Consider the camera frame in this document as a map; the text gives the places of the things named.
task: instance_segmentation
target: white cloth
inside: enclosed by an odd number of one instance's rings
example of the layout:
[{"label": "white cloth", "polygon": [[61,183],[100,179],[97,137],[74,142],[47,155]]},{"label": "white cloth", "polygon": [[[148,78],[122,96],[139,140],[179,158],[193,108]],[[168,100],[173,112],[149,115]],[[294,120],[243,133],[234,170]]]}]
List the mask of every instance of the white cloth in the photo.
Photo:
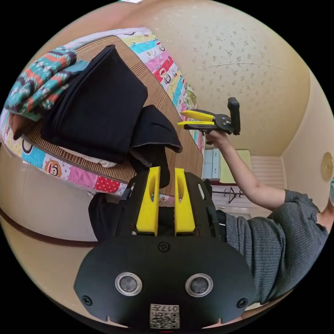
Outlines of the white cloth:
[{"label": "white cloth", "polygon": [[83,158],[85,160],[88,160],[90,162],[93,162],[95,164],[101,164],[102,167],[105,167],[105,168],[110,168],[110,167],[114,167],[116,166],[116,163],[114,162],[110,162],[110,161],[105,161],[105,160],[101,160],[101,159],[98,159],[98,158],[93,158],[93,157],[88,157],[88,156],[85,156],[81,153],[78,153],[78,152],[74,152],[74,151],[71,151],[69,149],[66,149],[64,147],[61,147],[62,150],[68,152],[68,153],[71,153],[73,154],[74,156],[76,157],[80,157],[80,158]]}]

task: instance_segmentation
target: brown trim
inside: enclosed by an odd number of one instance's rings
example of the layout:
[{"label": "brown trim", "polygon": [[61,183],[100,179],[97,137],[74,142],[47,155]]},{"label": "brown trim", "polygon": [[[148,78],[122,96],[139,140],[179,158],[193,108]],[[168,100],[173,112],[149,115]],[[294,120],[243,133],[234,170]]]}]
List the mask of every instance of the brown trim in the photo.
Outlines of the brown trim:
[{"label": "brown trim", "polygon": [[58,246],[70,246],[70,247],[94,247],[99,244],[98,241],[77,241],[77,240],[66,240],[66,239],[59,239],[54,237],[45,236],[43,234],[34,232],[32,230],[29,230],[17,222],[15,222],[13,219],[11,219],[3,210],[0,208],[0,216],[12,227],[14,227],[16,230],[22,232],[28,237],[34,238],[39,241],[46,242],[48,244],[58,245]]}]

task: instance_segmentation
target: yellow clamp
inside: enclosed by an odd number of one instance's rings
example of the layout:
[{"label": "yellow clamp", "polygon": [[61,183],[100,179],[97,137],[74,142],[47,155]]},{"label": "yellow clamp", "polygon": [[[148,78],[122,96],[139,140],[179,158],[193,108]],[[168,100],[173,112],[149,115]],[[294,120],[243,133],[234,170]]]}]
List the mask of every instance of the yellow clamp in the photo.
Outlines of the yellow clamp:
[{"label": "yellow clamp", "polygon": [[160,167],[151,167],[140,207],[137,230],[142,233],[158,235]]},{"label": "yellow clamp", "polygon": [[175,168],[175,235],[178,233],[192,233],[195,221],[185,180],[184,169]]}]

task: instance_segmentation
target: black handle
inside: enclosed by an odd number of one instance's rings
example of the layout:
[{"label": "black handle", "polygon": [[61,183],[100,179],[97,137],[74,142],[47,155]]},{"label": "black handle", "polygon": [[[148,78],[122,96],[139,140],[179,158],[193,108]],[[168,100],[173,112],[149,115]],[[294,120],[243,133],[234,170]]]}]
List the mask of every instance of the black handle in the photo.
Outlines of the black handle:
[{"label": "black handle", "polygon": [[229,97],[227,107],[230,110],[233,134],[240,134],[240,104],[235,97]]}]

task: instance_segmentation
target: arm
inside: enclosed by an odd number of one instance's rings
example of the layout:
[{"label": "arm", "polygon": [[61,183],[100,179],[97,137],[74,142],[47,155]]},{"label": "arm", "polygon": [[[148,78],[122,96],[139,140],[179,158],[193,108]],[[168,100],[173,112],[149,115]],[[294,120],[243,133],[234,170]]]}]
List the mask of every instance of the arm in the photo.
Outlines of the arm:
[{"label": "arm", "polygon": [[206,137],[220,150],[236,184],[252,203],[273,211],[285,202],[285,191],[261,184],[232,147],[225,133],[211,131]]}]

